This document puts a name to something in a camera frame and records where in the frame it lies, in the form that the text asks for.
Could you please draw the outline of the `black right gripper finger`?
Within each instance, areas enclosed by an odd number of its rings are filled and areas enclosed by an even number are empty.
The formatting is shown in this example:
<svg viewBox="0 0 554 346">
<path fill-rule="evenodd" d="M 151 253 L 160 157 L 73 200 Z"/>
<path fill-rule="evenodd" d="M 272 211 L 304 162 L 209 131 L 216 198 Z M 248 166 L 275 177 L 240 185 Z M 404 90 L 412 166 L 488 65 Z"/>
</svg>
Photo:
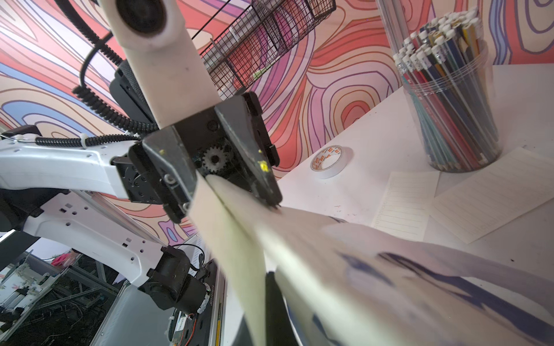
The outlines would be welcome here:
<svg viewBox="0 0 554 346">
<path fill-rule="evenodd" d="M 265 333 L 263 345 L 297 346 L 287 306 L 276 282 L 275 272 L 265 277 Z"/>
</svg>

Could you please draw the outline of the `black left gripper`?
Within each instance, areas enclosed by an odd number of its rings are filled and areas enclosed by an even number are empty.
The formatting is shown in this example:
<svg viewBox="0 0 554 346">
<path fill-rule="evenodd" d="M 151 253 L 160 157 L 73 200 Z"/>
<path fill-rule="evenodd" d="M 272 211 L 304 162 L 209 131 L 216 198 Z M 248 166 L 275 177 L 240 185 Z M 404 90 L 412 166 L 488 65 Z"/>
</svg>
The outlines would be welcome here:
<svg viewBox="0 0 554 346">
<path fill-rule="evenodd" d="M 188 215 L 197 174 L 223 177 L 267 206 L 278 206 L 278 163 L 253 92 L 154 132 L 112 160 L 129 200 L 163 206 L 173 223 Z"/>
</svg>

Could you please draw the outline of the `blue white paper bag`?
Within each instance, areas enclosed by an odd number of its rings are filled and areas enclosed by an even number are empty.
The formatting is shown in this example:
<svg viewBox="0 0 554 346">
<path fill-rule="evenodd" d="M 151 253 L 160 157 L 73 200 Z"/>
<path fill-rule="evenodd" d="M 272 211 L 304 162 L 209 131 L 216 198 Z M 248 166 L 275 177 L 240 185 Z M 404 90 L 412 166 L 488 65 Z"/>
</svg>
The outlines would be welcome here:
<svg viewBox="0 0 554 346">
<path fill-rule="evenodd" d="M 553 326 L 473 283 L 553 310 L 553 282 L 441 245 L 292 208 L 210 175 L 227 210 L 276 265 L 309 345 L 552 345 Z"/>
</svg>

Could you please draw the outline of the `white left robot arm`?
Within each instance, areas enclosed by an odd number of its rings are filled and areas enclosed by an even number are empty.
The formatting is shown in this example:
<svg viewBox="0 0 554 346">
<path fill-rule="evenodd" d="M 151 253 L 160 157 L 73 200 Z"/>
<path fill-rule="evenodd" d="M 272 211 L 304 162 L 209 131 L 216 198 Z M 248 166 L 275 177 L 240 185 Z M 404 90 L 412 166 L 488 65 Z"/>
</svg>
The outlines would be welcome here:
<svg viewBox="0 0 554 346">
<path fill-rule="evenodd" d="M 127 278 L 163 310 L 201 313 L 210 287 L 180 249 L 120 225 L 86 200 L 105 193 L 187 215 L 199 177 L 217 175 L 267 206 L 282 200 L 279 162 L 252 92 L 236 95 L 145 138 L 45 138 L 26 125 L 1 140 L 1 230 L 64 243 Z"/>
</svg>

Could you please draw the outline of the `white tape roll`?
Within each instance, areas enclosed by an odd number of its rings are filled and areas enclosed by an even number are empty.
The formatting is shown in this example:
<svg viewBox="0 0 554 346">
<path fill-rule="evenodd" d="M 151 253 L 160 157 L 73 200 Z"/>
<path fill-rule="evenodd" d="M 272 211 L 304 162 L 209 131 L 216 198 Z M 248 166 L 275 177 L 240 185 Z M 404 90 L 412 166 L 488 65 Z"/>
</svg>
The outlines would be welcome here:
<svg viewBox="0 0 554 346">
<path fill-rule="evenodd" d="M 346 146 L 331 145 L 318 151 L 310 162 L 312 174 L 327 180 L 340 174 L 353 159 L 353 150 Z"/>
</svg>

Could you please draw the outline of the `clear cup of pencils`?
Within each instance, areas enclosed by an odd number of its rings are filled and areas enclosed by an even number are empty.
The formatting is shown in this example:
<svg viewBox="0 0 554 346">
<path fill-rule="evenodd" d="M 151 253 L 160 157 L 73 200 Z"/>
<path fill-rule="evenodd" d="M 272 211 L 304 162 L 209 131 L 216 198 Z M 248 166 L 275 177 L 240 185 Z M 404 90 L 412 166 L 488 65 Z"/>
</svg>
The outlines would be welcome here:
<svg viewBox="0 0 554 346">
<path fill-rule="evenodd" d="M 377 6 L 428 164 L 463 173 L 496 161 L 500 135 L 479 8 L 409 30 L 400 1 Z"/>
</svg>

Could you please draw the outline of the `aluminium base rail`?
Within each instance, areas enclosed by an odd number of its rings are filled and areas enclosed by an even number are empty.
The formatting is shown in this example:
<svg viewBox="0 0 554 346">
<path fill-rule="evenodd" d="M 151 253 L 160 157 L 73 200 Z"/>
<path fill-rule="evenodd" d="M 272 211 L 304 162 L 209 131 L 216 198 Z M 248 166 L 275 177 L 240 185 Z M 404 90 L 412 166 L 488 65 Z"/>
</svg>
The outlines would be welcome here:
<svg viewBox="0 0 554 346">
<path fill-rule="evenodd" d="M 107 317 L 93 337 L 92 345 L 216 345 L 218 303 L 222 302 L 224 278 L 219 272 L 211 251 L 197 234 L 179 248 L 196 266 L 200 247 L 205 252 L 209 273 L 204 278 L 210 285 L 212 296 L 197 324 L 174 308 L 161 310 L 145 293 L 132 285 L 124 285 Z"/>
</svg>

